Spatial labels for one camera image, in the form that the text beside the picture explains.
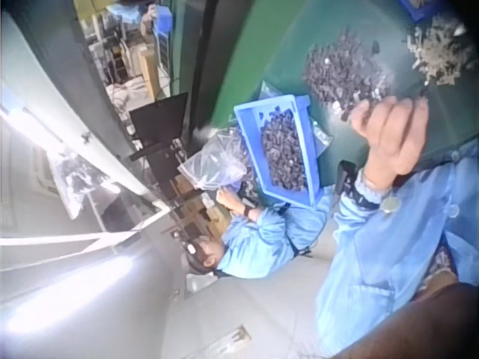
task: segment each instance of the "blue plastic crate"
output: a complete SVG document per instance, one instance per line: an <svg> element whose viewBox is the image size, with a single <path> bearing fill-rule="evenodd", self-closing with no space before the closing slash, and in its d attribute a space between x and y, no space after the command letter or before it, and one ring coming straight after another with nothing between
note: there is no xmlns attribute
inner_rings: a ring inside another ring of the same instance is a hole
<svg viewBox="0 0 479 359"><path fill-rule="evenodd" d="M320 188L314 134L308 115L310 104L308 95L285 95L234 106L234 113L248 146L263 193L297 206L316 208L323 190ZM261 146L261 128L266 121L271 120L269 113L274 112L277 107L281 112L288 109L293 112L308 184L308 188L304 191L291 191L273 185L269 175L268 161Z"/></svg>
<svg viewBox="0 0 479 359"><path fill-rule="evenodd" d="M421 7L414 7L411 4L410 0L399 0L400 3L406 8L407 12L411 15L412 19L415 22L419 22L422 19L428 19L442 9L444 5L444 0L431 0L429 3L426 3Z"/></svg>

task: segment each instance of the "pile of dark metal parts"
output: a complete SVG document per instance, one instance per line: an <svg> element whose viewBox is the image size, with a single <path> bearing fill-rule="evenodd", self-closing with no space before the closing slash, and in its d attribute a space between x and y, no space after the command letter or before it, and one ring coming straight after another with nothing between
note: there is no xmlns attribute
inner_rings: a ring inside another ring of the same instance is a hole
<svg viewBox="0 0 479 359"><path fill-rule="evenodd" d="M303 80L320 102L342 111L341 119L347 120L359 101L374 104L389 95L388 77L374 59L379 51L377 41L366 48L346 29L336 43L309 52Z"/></svg>
<svg viewBox="0 0 479 359"><path fill-rule="evenodd" d="M272 184L293 191L305 190L305 165L293 112L281 112L277 107L269 115L271 119L261 128L261 145Z"/></svg>

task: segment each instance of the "workbench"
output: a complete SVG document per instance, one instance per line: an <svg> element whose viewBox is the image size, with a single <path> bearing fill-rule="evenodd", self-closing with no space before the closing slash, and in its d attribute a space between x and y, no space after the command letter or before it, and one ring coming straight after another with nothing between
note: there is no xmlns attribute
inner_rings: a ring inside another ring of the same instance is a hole
<svg viewBox="0 0 479 359"><path fill-rule="evenodd" d="M256 1L238 39L212 124L226 126L233 106L253 100L263 80L283 93L309 93L302 80L306 55L315 44L335 42L346 27L357 33L366 47L374 40L379 42L377 59L394 74L394 94L415 97L424 86L425 76L412 69L415 57L406 45L413 26L400 2L393 0ZM430 122L423 159L437 157L479 133L478 89L477 71L463 73L454 86L430 86ZM328 116L312 95L309 112L334 137L318 159L321 183L330 185L340 160L364 164L367 145L348 123Z"/></svg>

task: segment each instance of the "blue lab coat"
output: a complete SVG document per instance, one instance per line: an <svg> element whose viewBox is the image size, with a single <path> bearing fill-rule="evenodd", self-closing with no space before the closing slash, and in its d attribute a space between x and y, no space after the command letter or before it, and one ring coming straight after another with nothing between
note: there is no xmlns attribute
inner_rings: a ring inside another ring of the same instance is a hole
<svg viewBox="0 0 479 359"><path fill-rule="evenodd" d="M401 206L389 215L343 194L337 253L317 297L323 355L337 354L411 301L442 236L459 280L479 284L478 141L453 157L456 163L419 172L396 190Z"/></svg>
<svg viewBox="0 0 479 359"><path fill-rule="evenodd" d="M280 206L266 208L257 222L235 216L222 240L227 250L217 269L240 278L262 278L294 257L290 241L298 250L311 248L331 212L333 188L324 188L317 210L291 206L279 215Z"/></svg>

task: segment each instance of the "black watch strap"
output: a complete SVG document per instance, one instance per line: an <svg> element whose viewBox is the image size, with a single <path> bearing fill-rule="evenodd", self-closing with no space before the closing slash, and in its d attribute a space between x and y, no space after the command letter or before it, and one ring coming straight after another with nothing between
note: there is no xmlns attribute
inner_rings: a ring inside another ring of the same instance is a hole
<svg viewBox="0 0 479 359"><path fill-rule="evenodd" d="M250 206L245 205L245 210L242 211L242 213L245 217L248 218L249 217L249 211L251 211L251 210L252 210L252 208Z"/></svg>
<svg viewBox="0 0 479 359"><path fill-rule="evenodd" d="M351 188L351 192L349 193L350 197L356 202L356 204L364 209L369 209L371 211L378 209L379 204L378 203L373 203L370 202L369 200L366 199L365 196L360 194L356 187L353 185Z"/></svg>
<svg viewBox="0 0 479 359"><path fill-rule="evenodd" d="M355 182L357 176L358 171L355 164L348 161L339 162L338 176L335 185L336 195L341 196L341 193L344 192L350 196L358 206L369 210L378 209L379 204L370 202L356 189Z"/></svg>

